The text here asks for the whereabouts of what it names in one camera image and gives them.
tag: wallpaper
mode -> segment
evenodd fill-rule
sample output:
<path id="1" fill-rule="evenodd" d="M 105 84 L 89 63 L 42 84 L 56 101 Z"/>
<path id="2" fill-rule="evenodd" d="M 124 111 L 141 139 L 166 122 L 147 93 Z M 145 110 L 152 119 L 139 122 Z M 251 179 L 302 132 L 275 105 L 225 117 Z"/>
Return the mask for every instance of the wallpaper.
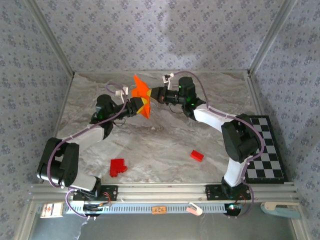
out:
<path id="1" fill-rule="evenodd" d="M 12 240 L 69 79 L 24 2 L 0 7 L 0 239 Z"/>
<path id="2" fill-rule="evenodd" d="M 320 2 L 298 0 L 257 71 L 283 160 L 320 239 Z"/>
<path id="3" fill-rule="evenodd" d="M 74 71 L 248 69 L 282 0 L 37 0 Z"/>

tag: orange origami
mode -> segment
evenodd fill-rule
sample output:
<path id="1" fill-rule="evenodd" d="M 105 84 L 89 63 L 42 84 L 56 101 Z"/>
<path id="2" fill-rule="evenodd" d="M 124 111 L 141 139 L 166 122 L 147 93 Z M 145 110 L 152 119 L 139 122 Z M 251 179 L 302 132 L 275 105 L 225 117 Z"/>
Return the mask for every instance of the orange origami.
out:
<path id="1" fill-rule="evenodd" d="M 147 104 L 144 105 L 140 114 L 145 118 L 149 119 L 150 116 L 150 97 L 147 95 L 147 92 L 150 90 L 147 84 L 144 81 L 141 81 L 137 75 L 133 76 L 135 81 L 136 88 L 132 89 L 132 97 L 144 98 L 147 100 Z"/>

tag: red block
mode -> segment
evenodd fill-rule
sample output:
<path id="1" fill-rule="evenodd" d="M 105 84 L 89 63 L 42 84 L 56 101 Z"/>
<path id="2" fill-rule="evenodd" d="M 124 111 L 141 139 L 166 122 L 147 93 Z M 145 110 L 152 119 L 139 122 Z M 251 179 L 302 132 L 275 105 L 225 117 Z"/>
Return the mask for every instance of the red block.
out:
<path id="1" fill-rule="evenodd" d="M 192 157 L 193 159 L 202 162 L 202 159 L 204 159 L 204 155 L 202 155 L 200 152 L 197 152 L 195 150 L 192 151 L 190 157 Z"/>
<path id="2" fill-rule="evenodd" d="M 112 178 L 117 177 L 118 173 L 124 173 L 128 170 L 128 167 L 125 165 L 125 160 L 120 159 L 111 159 L 110 161 L 110 176 Z"/>

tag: black and white checkerboard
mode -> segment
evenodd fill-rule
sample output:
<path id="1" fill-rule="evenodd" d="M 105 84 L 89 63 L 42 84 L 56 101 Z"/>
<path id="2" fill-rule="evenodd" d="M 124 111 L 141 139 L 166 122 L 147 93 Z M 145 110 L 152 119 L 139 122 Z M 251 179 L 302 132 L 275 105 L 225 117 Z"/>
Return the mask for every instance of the black and white checkerboard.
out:
<path id="1" fill-rule="evenodd" d="M 287 181 L 275 135 L 268 116 L 249 116 L 264 139 L 263 154 L 250 163 L 245 174 L 250 184 L 283 184 Z"/>

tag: gray marble tabletop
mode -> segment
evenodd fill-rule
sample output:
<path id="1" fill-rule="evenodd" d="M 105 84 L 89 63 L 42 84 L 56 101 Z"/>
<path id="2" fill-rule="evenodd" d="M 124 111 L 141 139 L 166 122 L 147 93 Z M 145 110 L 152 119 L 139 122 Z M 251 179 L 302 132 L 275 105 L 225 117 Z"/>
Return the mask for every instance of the gray marble tabletop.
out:
<path id="1" fill-rule="evenodd" d="M 163 85 L 167 72 L 137 72 L 148 87 Z M 178 88 L 178 79 L 172 86 Z M 212 107 L 230 114 L 254 114 L 245 81 L 232 73 L 200 72 Z M 204 99 L 200 85 L 193 79 L 198 97 Z M 105 85 L 114 82 L 135 88 L 132 73 L 75 74 L 61 122 L 58 138 L 72 135 L 86 127 L 95 111 L 96 99 L 107 94 Z M 118 96 L 112 99 L 120 104 Z M 79 168 L 98 176 L 103 183 L 200 183 L 220 182 L 228 166 L 223 138 L 214 128 L 173 113 L 169 106 L 152 101 L 150 118 L 137 115 L 126 119 L 123 126 L 114 126 L 105 140 L 94 144 L 79 156 Z M 181 112 L 178 106 L 171 106 Z M 204 155 L 202 162 L 190 157 L 192 150 Z M 110 177 L 110 160 L 123 158 L 128 170 L 118 177 Z"/>

